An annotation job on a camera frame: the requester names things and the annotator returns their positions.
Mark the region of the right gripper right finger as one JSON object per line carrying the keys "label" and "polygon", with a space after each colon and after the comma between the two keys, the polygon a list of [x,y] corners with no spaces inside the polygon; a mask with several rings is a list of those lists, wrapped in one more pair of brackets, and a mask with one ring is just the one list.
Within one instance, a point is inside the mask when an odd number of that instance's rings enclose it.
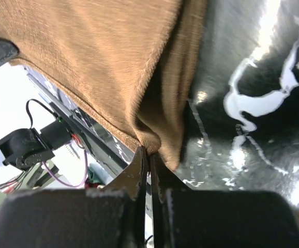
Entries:
{"label": "right gripper right finger", "polygon": [[288,203],[270,191],[192,190],[149,158],[155,247],[299,247]]}

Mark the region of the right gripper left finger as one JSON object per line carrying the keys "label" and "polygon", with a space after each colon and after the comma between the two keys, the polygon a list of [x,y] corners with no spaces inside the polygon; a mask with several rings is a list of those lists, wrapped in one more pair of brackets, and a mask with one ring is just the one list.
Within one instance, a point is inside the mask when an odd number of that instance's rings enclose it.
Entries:
{"label": "right gripper left finger", "polygon": [[0,206],[0,247],[144,247],[146,151],[103,189],[22,190]]}

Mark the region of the brown cloth napkin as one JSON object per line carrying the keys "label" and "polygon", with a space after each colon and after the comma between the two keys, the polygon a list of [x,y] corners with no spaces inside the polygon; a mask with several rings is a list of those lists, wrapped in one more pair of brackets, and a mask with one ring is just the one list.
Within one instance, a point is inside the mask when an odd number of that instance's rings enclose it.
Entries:
{"label": "brown cloth napkin", "polygon": [[175,170],[206,1],[0,1],[12,65],[40,72],[130,150]]}

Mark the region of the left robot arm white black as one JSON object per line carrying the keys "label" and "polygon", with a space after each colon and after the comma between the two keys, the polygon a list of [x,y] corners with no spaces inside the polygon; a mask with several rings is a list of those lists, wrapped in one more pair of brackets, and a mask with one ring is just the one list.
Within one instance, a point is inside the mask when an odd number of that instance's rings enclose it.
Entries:
{"label": "left robot arm white black", "polygon": [[[0,38],[0,67],[10,62],[19,55],[17,46]],[[22,171],[30,168],[38,162],[33,162],[36,152],[44,151],[45,145],[40,141],[40,135],[33,129],[18,129],[0,139],[0,168],[12,165]]]}

